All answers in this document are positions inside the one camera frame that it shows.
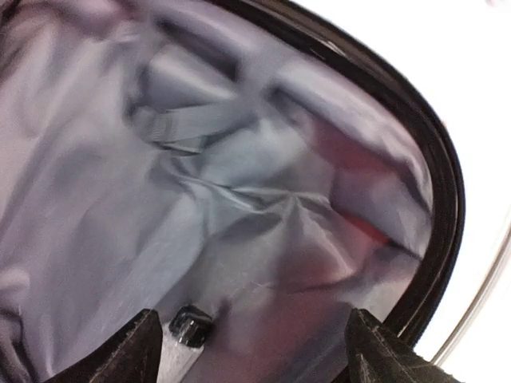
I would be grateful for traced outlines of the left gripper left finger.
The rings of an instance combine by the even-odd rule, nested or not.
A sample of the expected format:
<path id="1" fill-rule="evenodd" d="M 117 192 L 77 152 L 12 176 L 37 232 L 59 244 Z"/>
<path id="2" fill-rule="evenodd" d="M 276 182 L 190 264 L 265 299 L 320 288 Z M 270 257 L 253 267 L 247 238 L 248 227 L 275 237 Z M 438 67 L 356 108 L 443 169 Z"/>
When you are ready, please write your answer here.
<path id="1" fill-rule="evenodd" d="M 144 309 L 90 355 L 48 381 L 155 382 L 160 365 L 162 338 L 158 313 Z"/>

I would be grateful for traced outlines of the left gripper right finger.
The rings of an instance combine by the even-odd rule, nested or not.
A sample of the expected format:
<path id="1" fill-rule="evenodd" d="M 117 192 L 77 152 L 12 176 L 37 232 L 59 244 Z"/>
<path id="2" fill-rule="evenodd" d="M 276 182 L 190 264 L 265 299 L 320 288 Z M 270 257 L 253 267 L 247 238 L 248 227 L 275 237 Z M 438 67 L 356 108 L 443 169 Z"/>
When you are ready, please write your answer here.
<path id="1" fill-rule="evenodd" d="M 418 356 L 364 309 L 346 326 L 349 379 L 362 383 L 455 383 L 456 378 Z"/>

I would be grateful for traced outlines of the pink and teal kids suitcase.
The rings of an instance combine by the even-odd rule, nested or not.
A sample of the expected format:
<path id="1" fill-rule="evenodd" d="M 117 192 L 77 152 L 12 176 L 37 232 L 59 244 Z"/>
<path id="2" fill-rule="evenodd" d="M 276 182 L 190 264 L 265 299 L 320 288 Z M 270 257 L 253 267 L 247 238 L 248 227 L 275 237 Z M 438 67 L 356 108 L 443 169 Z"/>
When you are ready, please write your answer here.
<path id="1" fill-rule="evenodd" d="M 297 5 L 1 4 L 4 382 L 188 306 L 188 382 L 343 381 L 354 308 L 423 334 L 464 215 L 434 110 Z"/>

